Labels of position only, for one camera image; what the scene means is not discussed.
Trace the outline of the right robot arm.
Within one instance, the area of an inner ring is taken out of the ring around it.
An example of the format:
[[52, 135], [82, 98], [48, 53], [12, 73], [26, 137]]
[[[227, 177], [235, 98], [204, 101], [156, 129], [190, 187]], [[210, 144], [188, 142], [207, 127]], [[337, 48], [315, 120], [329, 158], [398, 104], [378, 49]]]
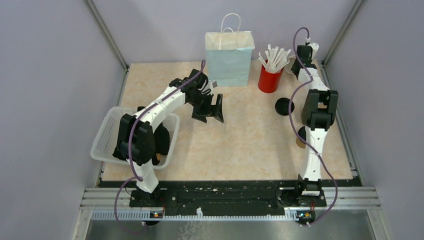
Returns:
[[319, 45], [309, 40], [298, 45], [296, 53], [299, 59], [291, 68], [297, 80], [308, 89], [301, 112], [305, 140], [309, 144], [308, 153], [304, 171], [299, 176], [299, 189], [293, 192], [293, 200], [299, 206], [307, 206], [322, 193], [322, 154], [328, 131], [335, 122], [339, 98], [336, 90], [324, 84], [312, 63], [318, 49]]

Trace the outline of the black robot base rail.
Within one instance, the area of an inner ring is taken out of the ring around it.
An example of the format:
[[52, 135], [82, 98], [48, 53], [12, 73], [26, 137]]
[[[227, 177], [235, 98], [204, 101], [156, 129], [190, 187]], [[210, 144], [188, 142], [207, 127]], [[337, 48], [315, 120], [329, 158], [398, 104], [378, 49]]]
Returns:
[[152, 194], [142, 193], [130, 182], [122, 193], [116, 183], [87, 190], [82, 206], [97, 210], [148, 210], [159, 215], [206, 216], [285, 215], [295, 211], [299, 219], [311, 219], [316, 210], [356, 210], [364, 192], [350, 180], [321, 181], [318, 197], [300, 195], [297, 180], [162, 181]]

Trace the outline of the brown paper coffee cup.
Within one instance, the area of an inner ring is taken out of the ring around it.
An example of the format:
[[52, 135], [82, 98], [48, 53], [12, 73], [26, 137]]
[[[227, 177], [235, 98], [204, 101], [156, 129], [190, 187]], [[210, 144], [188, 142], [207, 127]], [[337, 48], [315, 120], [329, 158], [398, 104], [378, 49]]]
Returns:
[[306, 148], [306, 144], [304, 142], [302, 142], [302, 140], [300, 138], [296, 139], [296, 145], [301, 148], [301, 149], [305, 149]]

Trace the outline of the black plastic cup lid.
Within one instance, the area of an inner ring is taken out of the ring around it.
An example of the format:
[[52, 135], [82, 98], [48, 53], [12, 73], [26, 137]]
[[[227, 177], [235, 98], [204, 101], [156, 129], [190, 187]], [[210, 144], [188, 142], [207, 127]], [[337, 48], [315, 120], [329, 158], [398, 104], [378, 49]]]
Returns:
[[299, 128], [297, 133], [298, 133], [300, 139], [302, 139], [304, 141], [307, 140], [307, 133], [306, 133], [306, 127], [305, 126], [302, 126], [301, 128]]

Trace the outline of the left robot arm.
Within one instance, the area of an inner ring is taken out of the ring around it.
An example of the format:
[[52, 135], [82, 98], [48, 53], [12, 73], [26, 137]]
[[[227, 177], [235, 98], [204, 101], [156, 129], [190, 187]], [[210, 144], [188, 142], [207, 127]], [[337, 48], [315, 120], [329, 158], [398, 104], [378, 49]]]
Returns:
[[213, 117], [223, 123], [223, 94], [214, 95], [213, 88], [214, 84], [201, 70], [193, 69], [188, 77], [172, 80], [148, 106], [120, 118], [112, 155], [130, 164], [136, 186], [142, 191], [141, 200], [147, 206], [156, 206], [161, 198], [153, 169], [153, 158], [157, 155], [154, 133], [171, 113], [185, 104], [193, 107], [193, 119], [206, 123], [208, 117]]

